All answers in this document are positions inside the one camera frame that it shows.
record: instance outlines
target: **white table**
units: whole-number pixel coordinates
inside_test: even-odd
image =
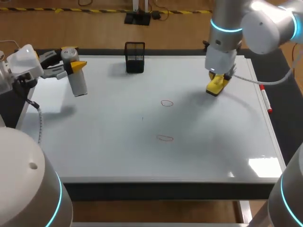
[[[64,183],[258,185],[281,175],[258,86],[234,78],[218,97],[207,94],[204,56],[147,56],[139,75],[125,73],[123,56],[81,59],[87,96],[74,98],[67,79],[42,79],[32,97],[44,113],[42,148]],[[250,60],[236,62],[255,79]],[[37,119],[30,107],[21,127],[35,139]]]

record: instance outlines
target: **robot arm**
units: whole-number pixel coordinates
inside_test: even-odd
[[[63,61],[62,65],[49,68]],[[0,95],[13,89],[16,81],[22,80],[33,88],[37,79],[56,77],[69,78],[75,96],[87,94],[82,68],[86,61],[80,61],[75,48],[61,48],[38,56],[31,45],[25,45],[16,53],[0,62]]]
[[[289,40],[302,43],[302,17],[302,0],[278,7],[264,0],[215,1],[205,68],[215,74],[229,72],[242,37],[258,54],[269,53]]]

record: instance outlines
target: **red marker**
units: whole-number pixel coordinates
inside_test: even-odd
[[[260,86],[261,94],[262,94],[263,101],[265,103],[265,107],[267,109],[267,112],[269,114],[271,114],[273,112],[273,109],[270,107],[270,102],[268,100],[268,97],[267,97],[266,91],[264,89],[264,86],[263,85],[259,85],[259,86]]]

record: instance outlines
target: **black cable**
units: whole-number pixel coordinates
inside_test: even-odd
[[[78,0],[78,6],[89,6],[93,3],[94,0],[90,0],[90,2],[88,4],[82,5],[80,4],[80,0]]]
[[[17,88],[17,84],[20,84],[21,88],[23,89],[24,91],[24,94],[22,94],[18,88]],[[23,100],[25,100],[28,104],[32,105],[34,108],[36,109],[39,109],[40,108],[40,105],[32,100],[29,100],[28,97],[27,97],[27,92],[26,92],[26,82],[25,82],[25,79],[23,77],[19,77],[19,78],[16,78],[14,80],[14,83],[13,83],[13,91],[17,94],[17,96],[19,96],[20,98],[22,98]]]
[[[292,51],[292,63],[294,62],[294,49],[295,49],[295,46],[297,46],[297,44],[295,44],[293,46],[293,51]]]
[[[166,17],[164,20],[159,19],[160,21],[166,21],[166,20],[169,18],[169,9],[166,8],[165,6],[159,6],[159,5],[157,5],[157,4],[155,3],[155,0],[152,0],[152,2],[153,2],[153,4],[154,4],[156,7],[167,10],[167,17]]]

